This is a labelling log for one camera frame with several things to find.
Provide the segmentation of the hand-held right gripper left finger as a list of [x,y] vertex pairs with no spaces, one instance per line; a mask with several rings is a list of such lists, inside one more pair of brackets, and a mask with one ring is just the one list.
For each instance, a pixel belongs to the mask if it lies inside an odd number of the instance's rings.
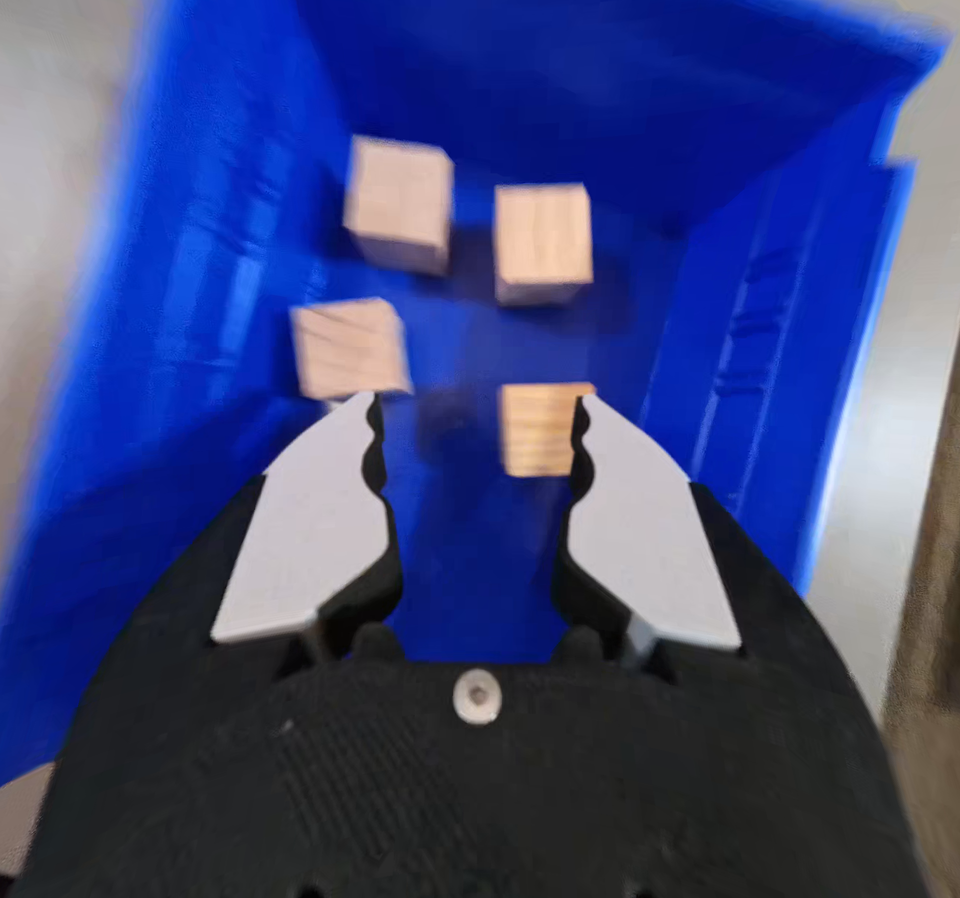
[[270,464],[211,626],[217,644],[287,635],[342,658],[402,597],[381,402],[361,392]]

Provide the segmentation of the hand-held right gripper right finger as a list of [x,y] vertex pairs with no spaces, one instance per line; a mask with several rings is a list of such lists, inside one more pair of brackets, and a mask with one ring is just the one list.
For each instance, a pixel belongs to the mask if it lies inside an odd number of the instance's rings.
[[734,654],[737,620],[685,471],[652,437],[595,394],[571,431],[572,501],[551,584],[573,626],[604,657],[645,664],[662,642]]

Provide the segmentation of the blue-taped wooden cube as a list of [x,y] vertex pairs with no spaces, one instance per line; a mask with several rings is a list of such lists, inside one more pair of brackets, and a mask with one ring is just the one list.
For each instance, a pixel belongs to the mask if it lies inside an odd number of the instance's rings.
[[453,162],[441,148],[356,135],[342,225],[369,264],[445,277],[453,180]]
[[386,300],[295,306],[290,322],[298,387],[307,399],[413,393],[404,324]]
[[498,304],[563,306],[593,284],[592,202],[583,184],[499,184],[493,201]]
[[595,391],[586,382],[500,386],[497,403],[504,472],[513,478],[568,477],[576,402]]

